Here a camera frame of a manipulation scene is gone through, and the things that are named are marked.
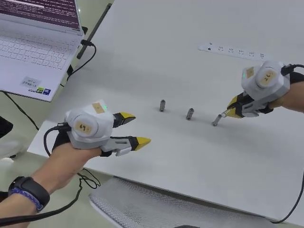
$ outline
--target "small metal part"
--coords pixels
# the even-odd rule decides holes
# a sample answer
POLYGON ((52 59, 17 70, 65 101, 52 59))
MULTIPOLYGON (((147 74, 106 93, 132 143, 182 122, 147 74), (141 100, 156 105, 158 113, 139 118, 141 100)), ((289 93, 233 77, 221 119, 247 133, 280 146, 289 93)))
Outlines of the small metal part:
POLYGON ((221 118, 222 118, 222 115, 219 114, 219 115, 217 116, 217 118, 215 119, 215 121, 212 122, 212 125, 213 125, 214 127, 216 127, 216 126, 218 125, 219 120, 220 120, 221 118))
POLYGON ((193 108, 189 109, 186 119, 191 120, 193 113, 194 113, 194 109, 193 108))
POLYGON ((226 111, 222 112, 221 116, 222 116, 223 118, 226 118, 227 115, 228 115, 228 113, 229 113, 232 109, 233 109, 233 108, 229 108, 229 109, 227 109, 226 111))
POLYGON ((164 112, 165 111, 165 105, 166 105, 166 101, 165 100, 161 100, 160 112, 164 112))
POLYGON ((222 112, 221 114, 219 114, 219 115, 217 116, 217 118, 215 119, 215 121, 212 122, 212 125, 213 125, 214 127, 216 127, 216 126, 218 125, 218 123, 219 123, 219 120, 220 120, 221 118, 226 118, 227 115, 228 115, 228 113, 229 113, 232 109, 233 109, 233 108, 229 108, 229 109, 227 109, 226 111, 224 111, 224 112, 222 112))

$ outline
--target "label sticker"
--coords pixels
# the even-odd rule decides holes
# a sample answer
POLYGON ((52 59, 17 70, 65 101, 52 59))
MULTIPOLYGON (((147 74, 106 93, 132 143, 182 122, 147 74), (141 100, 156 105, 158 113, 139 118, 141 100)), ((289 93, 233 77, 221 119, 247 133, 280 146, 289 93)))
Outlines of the label sticker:
POLYGON ((91 131, 92 131, 92 127, 81 122, 81 121, 78 121, 75 125, 75 128, 85 134, 90 134, 91 131))
POLYGON ((39 86, 40 83, 41 83, 40 80, 31 78, 31 77, 25 77, 23 79, 23 81, 21 82, 21 85, 25 86, 27 88, 35 89, 36 90, 38 88, 38 86, 39 86))
POLYGON ((251 67, 247 70, 247 78, 250 78, 254 75, 254 67, 251 67))
POLYGON ((104 113, 104 109, 102 108, 102 106, 100 105, 100 103, 94 103, 92 104, 93 105, 93 108, 95 109, 95 112, 97 114, 100 114, 100 113, 104 113))
POLYGON ((49 95, 51 93, 51 90, 50 89, 45 89, 43 91, 43 95, 49 95))
POLYGON ((275 77, 276 73, 272 70, 268 70, 263 79, 261 80, 261 84, 267 86, 275 77))
POLYGON ((41 94, 41 93, 43 93, 43 90, 44 90, 44 88, 39 87, 39 88, 36 90, 36 93, 41 94))

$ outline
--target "blue wristband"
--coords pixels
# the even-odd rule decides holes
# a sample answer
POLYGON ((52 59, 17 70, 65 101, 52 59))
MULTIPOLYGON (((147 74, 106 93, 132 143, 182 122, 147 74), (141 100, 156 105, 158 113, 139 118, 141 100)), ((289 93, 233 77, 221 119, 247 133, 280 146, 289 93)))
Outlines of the blue wristband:
POLYGON ((40 204, 40 202, 33 195, 28 193, 27 191, 22 191, 19 188, 14 188, 11 191, 11 195, 12 194, 20 194, 20 195, 25 196, 26 198, 28 198, 30 201, 32 201, 35 204, 36 210, 37 210, 38 213, 43 210, 43 206, 40 204))

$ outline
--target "chair backrest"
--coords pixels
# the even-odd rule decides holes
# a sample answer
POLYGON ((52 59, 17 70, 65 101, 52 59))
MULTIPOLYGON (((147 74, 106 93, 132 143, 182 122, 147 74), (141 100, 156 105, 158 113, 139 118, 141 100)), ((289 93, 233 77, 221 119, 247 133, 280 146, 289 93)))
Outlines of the chair backrest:
POLYGON ((268 220, 112 178, 90 195, 102 215, 123 228, 275 228, 268 220))

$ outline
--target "power strip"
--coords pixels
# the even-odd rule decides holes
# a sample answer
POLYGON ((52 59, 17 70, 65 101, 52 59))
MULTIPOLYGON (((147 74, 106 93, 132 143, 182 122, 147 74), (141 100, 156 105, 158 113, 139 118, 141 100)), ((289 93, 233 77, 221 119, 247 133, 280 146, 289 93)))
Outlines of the power strip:
POLYGON ((250 59, 254 61, 267 61, 270 57, 264 52, 258 51, 246 51, 241 48, 226 47, 224 45, 217 45, 213 43, 207 43, 199 46, 199 50, 216 53, 225 56, 232 56, 237 58, 250 59))

